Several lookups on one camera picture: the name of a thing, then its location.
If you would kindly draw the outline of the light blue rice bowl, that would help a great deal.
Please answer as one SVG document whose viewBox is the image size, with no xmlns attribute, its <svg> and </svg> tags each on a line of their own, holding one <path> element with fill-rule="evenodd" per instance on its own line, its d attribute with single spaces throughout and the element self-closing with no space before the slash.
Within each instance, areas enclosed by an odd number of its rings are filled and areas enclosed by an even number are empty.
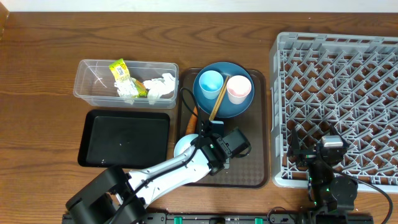
<svg viewBox="0 0 398 224">
<path fill-rule="evenodd" d="M 191 142 L 198 137 L 198 134 L 188 134 L 182 137 L 175 145 L 174 148 L 174 157 L 179 156 L 186 149 L 191 146 Z"/>
</svg>

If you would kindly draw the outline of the white napkin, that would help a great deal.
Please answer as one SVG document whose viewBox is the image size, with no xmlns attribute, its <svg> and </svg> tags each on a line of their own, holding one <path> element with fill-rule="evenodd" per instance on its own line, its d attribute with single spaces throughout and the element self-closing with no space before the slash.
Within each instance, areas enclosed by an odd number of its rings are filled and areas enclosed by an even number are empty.
<svg viewBox="0 0 398 224">
<path fill-rule="evenodd" d="M 171 73 L 163 73 L 161 78 L 154 78 L 143 82 L 148 90 L 147 98 L 150 105 L 154 105 L 161 96 L 171 93 L 175 88 L 175 77 Z"/>
</svg>

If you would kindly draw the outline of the yellow green snack wrapper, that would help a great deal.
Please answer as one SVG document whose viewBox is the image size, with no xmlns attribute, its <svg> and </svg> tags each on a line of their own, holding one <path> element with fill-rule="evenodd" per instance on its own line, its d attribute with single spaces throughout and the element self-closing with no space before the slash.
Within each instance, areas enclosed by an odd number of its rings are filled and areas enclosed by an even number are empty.
<svg viewBox="0 0 398 224">
<path fill-rule="evenodd" d="M 109 69 L 114 76 L 114 85 L 117 89 L 128 91 L 130 94 L 134 95 L 135 98 L 147 96 L 147 89 L 144 84 L 131 76 L 122 58 L 113 62 L 109 66 Z"/>
</svg>

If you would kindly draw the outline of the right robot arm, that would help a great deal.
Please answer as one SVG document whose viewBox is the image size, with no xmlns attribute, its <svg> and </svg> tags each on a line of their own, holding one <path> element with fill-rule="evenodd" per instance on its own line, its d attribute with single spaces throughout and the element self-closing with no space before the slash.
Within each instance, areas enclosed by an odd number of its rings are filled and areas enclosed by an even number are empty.
<svg viewBox="0 0 398 224">
<path fill-rule="evenodd" d="M 292 130 L 287 155 L 297 167 L 308 169 L 308 197 L 315 204 L 299 213 L 296 223 L 348 223 L 347 212 L 354 209 L 358 183 L 348 177 L 336 177 L 333 169 L 347 149 L 348 143 L 334 127 L 319 143 L 305 149 L 297 131 Z"/>
</svg>

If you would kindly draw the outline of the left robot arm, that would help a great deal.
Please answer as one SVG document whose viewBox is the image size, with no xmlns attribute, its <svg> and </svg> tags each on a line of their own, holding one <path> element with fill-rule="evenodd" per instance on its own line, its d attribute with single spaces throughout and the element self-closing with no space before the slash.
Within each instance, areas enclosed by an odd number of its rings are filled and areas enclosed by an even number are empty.
<svg viewBox="0 0 398 224">
<path fill-rule="evenodd" d="M 125 173 L 119 166 L 106 169 L 76 193 L 66 209 L 75 223 L 137 223 L 146 208 L 174 189 L 215 175 L 228 159 L 248 155 L 251 144 L 234 128 L 226 136 L 211 130 L 211 122 L 198 134 L 181 139 L 172 159 L 156 166 Z"/>
</svg>

